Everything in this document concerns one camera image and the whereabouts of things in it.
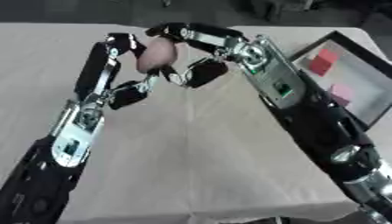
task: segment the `pink ball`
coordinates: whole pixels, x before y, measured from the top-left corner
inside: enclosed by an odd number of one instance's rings
[[[177,48],[169,39],[155,38],[137,60],[136,69],[145,74],[152,68],[171,65],[176,61],[177,55]]]

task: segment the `screw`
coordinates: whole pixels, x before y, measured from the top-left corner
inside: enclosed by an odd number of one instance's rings
[[[181,34],[181,36],[185,38],[188,35],[188,30],[186,28],[182,28],[179,34]]]
[[[118,55],[118,50],[117,50],[117,48],[112,48],[112,49],[110,49],[110,55],[111,55],[112,57],[117,57],[117,55]]]

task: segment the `table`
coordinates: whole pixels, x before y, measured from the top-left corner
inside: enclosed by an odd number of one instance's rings
[[[0,24],[0,181],[31,143],[47,134],[95,41],[143,28],[112,24]],[[237,26],[265,33],[286,55],[339,30],[385,56],[356,28]],[[178,46],[185,66],[203,52]],[[143,78],[131,55],[119,82]],[[106,125],[63,224],[214,223],[285,215],[330,220],[349,214],[348,200],[279,127],[235,67],[196,90],[162,79],[145,101],[106,112]],[[380,153],[392,139],[387,113],[368,133]]]

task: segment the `red cube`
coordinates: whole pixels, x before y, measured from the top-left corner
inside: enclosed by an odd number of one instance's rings
[[[335,62],[337,59],[338,55],[336,53],[327,49],[322,49],[311,61],[309,69],[319,76],[324,76],[333,65],[333,62]]]

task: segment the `black robotic finger segment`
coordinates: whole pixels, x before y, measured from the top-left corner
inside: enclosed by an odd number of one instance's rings
[[[133,52],[133,54],[135,55],[135,57],[138,59],[140,58],[140,56],[144,53],[145,49],[147,49],[147,47],[142,44],[135,35],[131,34],[129,36],[129,41],[130,41],[130,46],[129,46],[129,50]]]
[[[167,81],[170,81],[170,74],[177,74],[177,71],[172,66],[162,66],[160,70]]]
[[[132,80],[119,85],[116,88],[113,100],[108,105],[116,110],[147,98],[147,93],[139,92],[136,87],[137,83],[137,81]]]
[[[108,34],[108,44],[118,50],[122,55],[130,49],[130,35],[128,33],[111,32]]]
[[[190,88],[201,87],[225,74],[227,71],[228,67],[225,63],[208,59],[192,68],[192,78],[186,83],[186,85]]]
[[[94,90],[108,61],[109,56],[106,50],[103,43],[96,43],[88,55],[74,88],[80,101],[83,101]]]

